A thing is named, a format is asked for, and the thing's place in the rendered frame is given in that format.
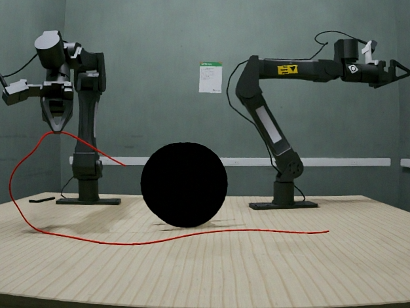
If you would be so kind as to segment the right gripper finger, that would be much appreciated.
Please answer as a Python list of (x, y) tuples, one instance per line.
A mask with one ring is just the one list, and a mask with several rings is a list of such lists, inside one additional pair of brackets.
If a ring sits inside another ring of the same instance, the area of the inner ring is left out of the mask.
[[(73, 109), (73, 100), (66, 99), (42, 99), (41, 107), (47, 117), (47, 120), (53, 132), (61, 132), (71, 110)], [(59, 125), (56, 125), (50, 111), (64, 111)]]
[[(52, 114), (53, 117), (62, 117), (62, 115), (64, 114), (64, 111), (50, 111), (50, 112), (51, 112), (51, 114)], [(45, 115), (43, 109), (42, 109), (42, 116), (43, 116), (44, 120), (48, 123), (50, 129), (52, 130), (52, 128), (51, 128), (51, 126), (50, 126), (50, 124), (49, 124), (49, 122), (48, 122), (48, 120), (47, 120), (47, 117), (46, 117), (46, 115)], [(70, 120), (70, 118), (72, 118), (72, 116), (73, 116), (73, 109), (71, 110), (71, 113), (69, 114), (69, 117), (67, 118), (67, 121), (65, 122), (65, 125), (68, 123), (68, 121)], [(65, 125), (64, 125), (64, 127), (65, 127)], [(63, 129), (64, 129), (64, 127), (63, 127)], [(63, 130), (63, 129), (62, 129), (62, 130)], [(53, 131), (53, 130), (52, 130), (52, 131)]]

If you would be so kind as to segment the black disc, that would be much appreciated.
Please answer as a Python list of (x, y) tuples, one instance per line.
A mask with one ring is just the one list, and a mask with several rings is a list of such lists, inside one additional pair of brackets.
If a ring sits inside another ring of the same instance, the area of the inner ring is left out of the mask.
[(227, 195), (228, 179), (221, 159), (211, 149), (178, 142), (150, 156), (140, 185), (153, 214), (174, 227), (192, 228), (218, 213)]

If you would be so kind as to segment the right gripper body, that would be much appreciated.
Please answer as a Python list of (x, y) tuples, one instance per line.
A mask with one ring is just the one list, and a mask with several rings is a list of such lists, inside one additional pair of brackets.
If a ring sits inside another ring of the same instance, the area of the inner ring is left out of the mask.
[[(29, 88), (28, 97), (40, 97), (40, 99), (66, 99), (73, 100), (73, 83), (65, 75), (61, 76), (61, 73), (56, 73), (56, 76), (49, 75), (46, 81), (43, 81), (42, 85), (28, 85), (27, 79), (21, 79), (16, 83), (12, 83), (9, 86), (23, 83)], [(61, 93), (62, 91), (62, 93)], [(62, 95), (62, 97), (61, 97)]]

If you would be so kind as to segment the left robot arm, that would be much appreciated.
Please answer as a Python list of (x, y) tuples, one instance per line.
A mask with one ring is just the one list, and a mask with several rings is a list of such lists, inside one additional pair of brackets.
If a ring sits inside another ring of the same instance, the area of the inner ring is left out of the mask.
[(250, 56), (237, 82), (235, 94), (252, 116), (279, 169), (276, 181), (273, 182), (272, 202), (251, 202), (249, 203), (250, 208), (278, 210), (318, 207), (315, 202), (294, 201), (295, 182), (293, 180), (303, 173), (304, 166), (268, 108), (262, 95), (263, 91), (259, 87), (259, 79), (302, 79), (326, 83), (341, 77), (343, 82), (358, 83), (362, 76), (361, 65), (349, 64), (358, 60), (358, 40), (356, 39), (336, 41), (334, 61), (322, 59), (269, 60), (259, 58), (258, 55)]

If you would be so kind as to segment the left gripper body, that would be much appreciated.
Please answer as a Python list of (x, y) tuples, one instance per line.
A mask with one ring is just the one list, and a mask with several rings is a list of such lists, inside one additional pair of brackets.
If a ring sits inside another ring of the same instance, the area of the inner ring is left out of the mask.
[[(388, 76), (384, 74), (386, 61), (371, 60), (371, 41), (362, 49), (362, 54), (365, 54), (365, 64), (360, 64), (362, 68), (362, 76), (359, 83), (369, 83), (369, 87), (375, 85), (385, 85), (393, 82), (393, 66), (388, 67)], [(372, 65), (371, 65), (372, 64)]]

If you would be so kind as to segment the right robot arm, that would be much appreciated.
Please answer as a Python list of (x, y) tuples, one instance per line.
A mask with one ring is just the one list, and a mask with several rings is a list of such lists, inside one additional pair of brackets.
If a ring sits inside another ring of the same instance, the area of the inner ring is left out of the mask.
[[(56, 73), (61, 73), (61, 76), (66, 75), (70, 80), (70, 70), (74, 69), (74, 88), (79, 98), (78, 138), (97, 149), (97, 108), (100, 95), (106, 89), (103, 52), (85, 51), (79, 43), (63, 43), (60, 31), (44, 31), (43, 35), (35, 40), (34, 45), (41, 65), (47, 69), (46, 79), (49, 75), (56, 76)], [(100, 59), (100, 71), (97, 58)], [(82, 69), (96, 72), (78, 71)], [(29, 88), (23, 82), (5, 87), (2, 99), (10, 106), (27, 100), (28, 94)], [(77, 179), (79, 200), (61, 198), (56, 204), (120, 205), (121, 199), (100, 199), (98, 196), (98, 179), (95, 178), (102, 178), (102, 161), (95, 149), (79, 140), (73, 153), (72, 170), (74, 178), (80, 178)]]

